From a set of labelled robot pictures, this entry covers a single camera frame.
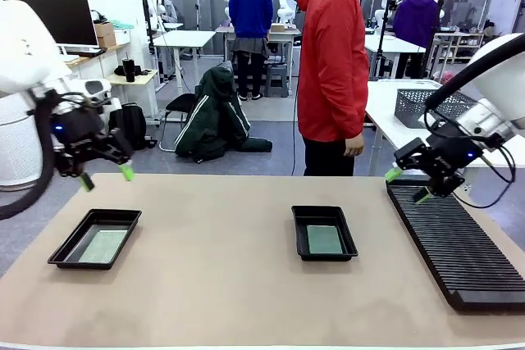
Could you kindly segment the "black tripod stand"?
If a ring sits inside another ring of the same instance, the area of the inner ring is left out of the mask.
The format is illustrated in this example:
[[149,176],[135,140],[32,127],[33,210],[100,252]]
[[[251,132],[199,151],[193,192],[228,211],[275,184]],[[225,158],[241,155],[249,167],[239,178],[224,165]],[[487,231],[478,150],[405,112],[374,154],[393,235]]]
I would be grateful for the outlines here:
[[379,39],[379,44],[377,48],[377,59],[376,59],[376,67],[375,67],[375,76],[379,78],[381,76],[381,65],[383,63],[383,42],[386,32],[386,24],[389,19],[389,12],[391,9],[391,6],[394,4],[394,0],[385,0],[384,13],[382,17],[382,26],[381,26],[381,34]]

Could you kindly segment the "white standing desk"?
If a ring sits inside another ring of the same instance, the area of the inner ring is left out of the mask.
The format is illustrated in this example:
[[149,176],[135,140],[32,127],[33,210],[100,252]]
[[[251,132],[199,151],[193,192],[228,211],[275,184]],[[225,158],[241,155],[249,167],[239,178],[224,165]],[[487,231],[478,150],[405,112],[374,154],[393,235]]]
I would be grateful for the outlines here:
[[[368,53],[370,61],[369,69],[369,80],[377,80],[375,76],[375,67],[377,59],[377,48],[379,44],[380,35],[377,34],[366,34],[365,35],[365,48]],[[426,49],[424,47],[417,46],[415,44],[406,42],[402,39],[398,39],[395,36],[385,35],[383,42],[383,58],[387,61],[392,62],[392,70],[390,78],[394,79],[399,67],[399,59],[402,54],[425,54]]]
[[176,66],[176,86],[178,94],[182,94],[183,88],[185,87],[185,82],[181,74],[180,50],[182,48],[191,48],[193,50],[194,82],[198,83],[201,76],[198,65],[198,50],[203,49],[206,44],[213,39],[215,34],[215,31],[209,30],[171,30],[153,40],[153,46],[155,48],[171,49]]

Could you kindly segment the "white storage bin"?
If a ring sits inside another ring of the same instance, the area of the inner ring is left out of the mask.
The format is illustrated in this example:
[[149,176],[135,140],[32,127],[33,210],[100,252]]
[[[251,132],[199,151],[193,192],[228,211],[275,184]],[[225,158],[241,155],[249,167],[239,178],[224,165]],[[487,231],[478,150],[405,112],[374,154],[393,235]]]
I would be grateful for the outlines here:
[[111,23],[114,30],[116,45],[129,43],[131,31],[134,26],[118,20],[111,20]]

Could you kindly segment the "grey plastic basket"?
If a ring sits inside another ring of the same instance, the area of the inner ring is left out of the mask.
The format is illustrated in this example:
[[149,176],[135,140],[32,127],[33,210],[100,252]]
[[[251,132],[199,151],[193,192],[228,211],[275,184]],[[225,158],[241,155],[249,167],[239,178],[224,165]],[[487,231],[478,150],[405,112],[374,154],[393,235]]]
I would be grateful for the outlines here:
[[[424,129],[425,101],[433,93],[432,89],[399,89],[396,97],[395,117],[407,128]],[[476,103],[475,100],[462,93],[454,93],[444,100],[436,110],[429,111],[427,123],[433,125],[437,120],[442,121],[441,115],[456,119]]]

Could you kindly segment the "small wooden side table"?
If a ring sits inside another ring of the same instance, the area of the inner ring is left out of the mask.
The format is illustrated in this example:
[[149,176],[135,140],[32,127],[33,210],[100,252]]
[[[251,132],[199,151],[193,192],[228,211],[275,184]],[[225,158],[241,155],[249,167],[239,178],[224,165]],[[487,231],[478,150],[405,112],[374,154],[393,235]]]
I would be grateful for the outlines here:
[[160,125],[161,115],[158,109],[156,87],[158,85],[158,71],[151,70],[146,75],[138,75],[135,80],[128,82],[125,76],[111,74],[107,80],[112,85],[121,105],[135,103],[142,108],[147,125]]

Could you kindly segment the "black computer monitor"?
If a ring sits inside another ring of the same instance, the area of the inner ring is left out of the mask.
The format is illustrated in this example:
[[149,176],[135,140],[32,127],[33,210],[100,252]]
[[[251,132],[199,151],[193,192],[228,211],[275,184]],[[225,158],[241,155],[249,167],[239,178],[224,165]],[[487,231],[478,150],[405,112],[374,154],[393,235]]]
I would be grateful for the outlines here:
[[100,48],[88,0],[17,1],[26,3],[36,13],[60,48]]

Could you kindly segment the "white cabinet wooden top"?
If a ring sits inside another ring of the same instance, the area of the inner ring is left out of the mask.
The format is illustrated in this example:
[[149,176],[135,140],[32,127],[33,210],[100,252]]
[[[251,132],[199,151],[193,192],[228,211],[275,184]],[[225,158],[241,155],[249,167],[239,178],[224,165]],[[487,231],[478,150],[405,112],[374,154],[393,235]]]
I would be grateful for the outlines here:
[[[66,65],[71,70],[72,75],[77,79],[91,80],[104,79],[110,80],[114,70],[121,64],[121,59],[127,54],[130,45],[119,44],[112,46],[107,51],[97,57],[79,57],[69,61]],[[116,87],[109,84],[109,90],[96,93],[97,98],[109,98],[110,103],[103,107],[103,113],[99,115],[104,123],[104,131],[109,131],[110,113],[121,109],[121,100]]]

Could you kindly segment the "black backpack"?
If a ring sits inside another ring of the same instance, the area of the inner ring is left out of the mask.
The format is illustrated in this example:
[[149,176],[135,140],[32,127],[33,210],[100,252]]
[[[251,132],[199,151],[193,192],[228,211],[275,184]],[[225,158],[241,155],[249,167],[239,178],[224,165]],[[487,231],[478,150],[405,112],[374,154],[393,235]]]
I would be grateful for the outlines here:
[[112,111],[108,121],[109,129],[118,128],[135,151],[153,149],[158,141],[146,135],[147,125],[142,108],[137,103],[127,103],[121,109]]

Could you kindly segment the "person in grey top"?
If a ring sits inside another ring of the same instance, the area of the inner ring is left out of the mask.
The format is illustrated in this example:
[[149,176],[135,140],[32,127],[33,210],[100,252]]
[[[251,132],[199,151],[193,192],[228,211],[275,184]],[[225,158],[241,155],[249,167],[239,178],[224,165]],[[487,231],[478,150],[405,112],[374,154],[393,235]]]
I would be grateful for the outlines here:
[[174,4],[170,0],[152,0],[153,10],[163,23],[177,23],[178,16]]

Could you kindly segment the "brown cardboard box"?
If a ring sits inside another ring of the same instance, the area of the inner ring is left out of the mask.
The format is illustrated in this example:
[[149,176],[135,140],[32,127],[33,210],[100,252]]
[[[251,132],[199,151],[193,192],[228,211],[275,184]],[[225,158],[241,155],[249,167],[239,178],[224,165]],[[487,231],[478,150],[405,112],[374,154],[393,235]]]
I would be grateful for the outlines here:
[[94,28],[99,47],[110,48],[116,45],[116,36],[111,22],[97,23]]

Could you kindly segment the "black ESD tray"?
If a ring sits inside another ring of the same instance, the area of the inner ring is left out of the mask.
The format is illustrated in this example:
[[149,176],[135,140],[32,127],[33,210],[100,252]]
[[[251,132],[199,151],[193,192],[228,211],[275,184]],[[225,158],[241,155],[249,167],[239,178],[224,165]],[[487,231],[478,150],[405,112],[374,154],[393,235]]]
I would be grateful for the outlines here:
[[[139,223],[142,211],[91,209],[48,259],[59,269],[110,270]],[[79,262],[80,255],[100,230],[126,230],[127,234],[113,260],[107,264]]]
[[[292,206],[296,250],[302,261],[347,262],[358,256],[343,210],[333,206]],[[335,226],[339,231],[343,253],[311,254],[308,250],[308,225]]]

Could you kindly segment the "person's right forearm red sleeve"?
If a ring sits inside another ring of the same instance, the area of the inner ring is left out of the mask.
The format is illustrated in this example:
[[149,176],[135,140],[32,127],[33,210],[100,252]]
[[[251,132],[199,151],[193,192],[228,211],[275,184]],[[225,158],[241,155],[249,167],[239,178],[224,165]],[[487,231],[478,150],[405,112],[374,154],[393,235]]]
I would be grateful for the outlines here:
[[362,133],[368,91],[348,90],[344,92],[337,105],[337,118],[344,139],[352,139]]

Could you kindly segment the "low storage shelf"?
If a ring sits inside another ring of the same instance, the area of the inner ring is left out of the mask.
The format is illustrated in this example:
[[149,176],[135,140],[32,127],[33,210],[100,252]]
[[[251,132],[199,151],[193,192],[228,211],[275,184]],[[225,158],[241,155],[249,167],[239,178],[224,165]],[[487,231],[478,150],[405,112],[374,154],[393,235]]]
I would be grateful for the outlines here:
[[438,61],[447,64],[465,63],[470,61],[482,46],[484,34],[455,32],[440,32],[435,36]]

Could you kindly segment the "person in purple hoodie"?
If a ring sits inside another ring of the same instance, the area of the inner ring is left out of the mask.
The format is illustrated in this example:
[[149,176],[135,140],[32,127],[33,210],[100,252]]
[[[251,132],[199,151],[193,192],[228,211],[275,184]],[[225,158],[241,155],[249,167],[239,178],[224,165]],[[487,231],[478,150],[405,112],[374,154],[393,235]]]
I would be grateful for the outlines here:
[[438,4],[434,0],[403,0],[395,13],[395,37],[421,47],[422,51],[402,53],[395,78],[403,79],[405,72],[411,79],[419,77],[422,61],[436,23]]

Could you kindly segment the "green circuit board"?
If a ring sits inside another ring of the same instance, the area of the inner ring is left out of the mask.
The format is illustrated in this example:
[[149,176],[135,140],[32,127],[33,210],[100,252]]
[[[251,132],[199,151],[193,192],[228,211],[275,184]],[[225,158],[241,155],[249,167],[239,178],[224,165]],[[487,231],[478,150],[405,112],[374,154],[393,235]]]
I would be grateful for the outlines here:
[[343,253],[339,231],[335,226],[308,225],[308,250],[311,254],[339,255]]
[[110,263],[127,234],[126,230],[100,230],[80,255],[82,263]]

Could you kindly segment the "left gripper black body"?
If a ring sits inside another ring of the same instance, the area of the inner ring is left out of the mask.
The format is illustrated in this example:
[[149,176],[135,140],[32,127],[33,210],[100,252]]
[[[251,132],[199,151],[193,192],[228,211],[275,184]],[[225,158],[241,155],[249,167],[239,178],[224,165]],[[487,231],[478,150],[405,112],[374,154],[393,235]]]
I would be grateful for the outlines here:
[[54,152],[92,152],[94,140],[103,130],[96,110],[72,110],[51,116]]

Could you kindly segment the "person in blue hoodie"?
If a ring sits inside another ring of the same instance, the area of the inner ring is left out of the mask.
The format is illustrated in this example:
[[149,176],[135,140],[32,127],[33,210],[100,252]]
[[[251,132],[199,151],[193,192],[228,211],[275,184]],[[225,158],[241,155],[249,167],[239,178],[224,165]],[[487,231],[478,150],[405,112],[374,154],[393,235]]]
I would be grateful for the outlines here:
[[235,31],[232,47],[238,61],[239,100],[262,98],[263,65],[267,60],[267,36],[272,27],[272,0],[230,0],[229,13]]

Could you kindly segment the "person's right hand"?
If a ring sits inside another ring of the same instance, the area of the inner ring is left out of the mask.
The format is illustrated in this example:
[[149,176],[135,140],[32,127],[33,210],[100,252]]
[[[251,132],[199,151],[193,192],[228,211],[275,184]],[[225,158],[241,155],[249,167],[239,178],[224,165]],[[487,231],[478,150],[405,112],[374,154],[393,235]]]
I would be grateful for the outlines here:
[[345,140],[346,157],[358,157],[363,153],[365,147],[364,138],[361,134]]

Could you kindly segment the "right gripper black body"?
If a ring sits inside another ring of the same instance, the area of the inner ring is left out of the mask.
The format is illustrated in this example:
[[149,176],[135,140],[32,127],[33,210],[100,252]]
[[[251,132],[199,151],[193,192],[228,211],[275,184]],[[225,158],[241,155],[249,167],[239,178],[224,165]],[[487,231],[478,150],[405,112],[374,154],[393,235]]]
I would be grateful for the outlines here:
[[483,154],[483,150],[454,124],[439,126],[427,137],[427,143],[443,174],[453,174]]

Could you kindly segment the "dark green jacket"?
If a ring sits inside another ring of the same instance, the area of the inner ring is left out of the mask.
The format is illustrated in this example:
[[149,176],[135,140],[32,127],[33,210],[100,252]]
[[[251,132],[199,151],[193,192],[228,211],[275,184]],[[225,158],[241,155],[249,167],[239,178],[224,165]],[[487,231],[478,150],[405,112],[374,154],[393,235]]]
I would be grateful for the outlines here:
[[200,163],[237,152],[270,152],[272,142],[250,135],[230,61],[208,69],[195,87],[195,103],[174,142],[175,154]]

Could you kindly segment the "person in red jacket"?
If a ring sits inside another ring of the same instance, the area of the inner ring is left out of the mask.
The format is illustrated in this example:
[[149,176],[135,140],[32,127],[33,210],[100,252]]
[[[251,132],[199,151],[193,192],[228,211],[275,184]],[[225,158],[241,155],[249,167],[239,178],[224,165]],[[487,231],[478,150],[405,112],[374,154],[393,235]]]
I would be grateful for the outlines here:
[[304,12],[297,119],[306,176],[351,176],[337,105],[348,90],[367,90],[369,63],[359,0],[296,0]]

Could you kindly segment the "black folding chair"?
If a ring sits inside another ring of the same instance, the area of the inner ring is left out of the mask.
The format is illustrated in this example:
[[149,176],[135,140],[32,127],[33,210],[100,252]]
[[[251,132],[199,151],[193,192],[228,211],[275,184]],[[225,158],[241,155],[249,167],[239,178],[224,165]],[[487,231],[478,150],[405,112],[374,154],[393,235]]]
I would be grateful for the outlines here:
[[[192,112],[195,103],[196,98],[194,93],[183,93],[166,105],[164,116],[160,122],[160,127],[162,128],[161,138],[158,141],[158,147],[162,152],[175,151],[174,148],[165,148],[163,146],[167,124],[177,122],[180,125],[180,129],[184,129],[185,125],[187,124],[187,121],[189,120],[189,115]],[[180,119],[178,121],[169,120],[169,115],[172,112],[177,112],[180,115]]]

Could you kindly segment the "large white desk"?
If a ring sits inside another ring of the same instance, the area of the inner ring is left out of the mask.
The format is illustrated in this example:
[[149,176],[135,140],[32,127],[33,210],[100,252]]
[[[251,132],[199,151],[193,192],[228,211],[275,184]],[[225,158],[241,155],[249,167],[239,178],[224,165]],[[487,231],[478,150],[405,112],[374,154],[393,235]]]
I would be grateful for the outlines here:
[[[415,138],[425,139],[429,133],[423,129],[410,129],[395,117],[395,104],[398,89],[425,89],[435,90],[441,85],[432,80],[378,80],[368,82],[368,100],[366,114],[376,126],[377,130],[372,145],[372,156],[369,162],[368,175],[377,176],[377,163],[383,145],[383,137],[396,150],[403,147]],[[512,154],[516,167],[525,169],[525,138],[515,136],[504,145]],[[484,157],[495,167],[504,168],[506,162],[497,151],[487,152]],[[469,193],[473,181],[481,168],[488,168],[482,159],[473,161],[463,170],[465,183],[461,189]]]

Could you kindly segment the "grey step stool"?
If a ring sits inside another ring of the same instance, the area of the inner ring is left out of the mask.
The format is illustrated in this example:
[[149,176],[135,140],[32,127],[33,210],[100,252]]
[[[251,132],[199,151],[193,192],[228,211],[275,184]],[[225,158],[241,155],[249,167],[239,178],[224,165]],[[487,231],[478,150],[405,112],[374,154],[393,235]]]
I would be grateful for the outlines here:
[[286,65],[269,64],[267,66],[266,83],[264,85],[264,96],[271,97],[272,89],[282,98],[287,98],[289,93],[288,70]]

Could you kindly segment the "black slotted board rack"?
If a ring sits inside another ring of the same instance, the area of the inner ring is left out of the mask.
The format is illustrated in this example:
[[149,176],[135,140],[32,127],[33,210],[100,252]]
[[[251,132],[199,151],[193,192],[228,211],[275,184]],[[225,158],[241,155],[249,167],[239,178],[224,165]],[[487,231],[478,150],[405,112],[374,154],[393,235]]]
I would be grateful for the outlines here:
[[525,276],[453,196],[414,199],[424,180],[386,191],[448,304],[459,312],[525,314]]

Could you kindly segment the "wooden top work desk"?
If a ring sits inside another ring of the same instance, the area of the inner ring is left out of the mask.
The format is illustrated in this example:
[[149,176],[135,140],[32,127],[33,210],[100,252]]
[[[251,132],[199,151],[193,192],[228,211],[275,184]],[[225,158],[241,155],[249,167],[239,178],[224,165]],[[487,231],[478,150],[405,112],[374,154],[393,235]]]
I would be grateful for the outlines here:
[[[235,40],[235,32],[233,26],[219,26],[215,29],[216,34],[222,35],[223,55],[224,60],[230,59],[231,50],[229,44]],[[285,63],[287,70],[287,82],[290,83],[292,79],[293,66],[293,46],[294,38],[301,35],[298,29],[285,28],[283,31],[271,31],[269,34],[269,43],[280,43],[285,45]]]

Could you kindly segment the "black keyboard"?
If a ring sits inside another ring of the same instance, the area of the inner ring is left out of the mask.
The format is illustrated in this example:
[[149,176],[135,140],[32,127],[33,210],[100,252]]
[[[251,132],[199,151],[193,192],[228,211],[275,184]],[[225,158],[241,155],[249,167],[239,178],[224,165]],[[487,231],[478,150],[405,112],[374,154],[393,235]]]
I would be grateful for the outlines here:
[[70,57],[97,57],[103,55],[107,49],[106,48],[90,48],[88,51],[76,51],[71,48],[61,47],[62,55]]

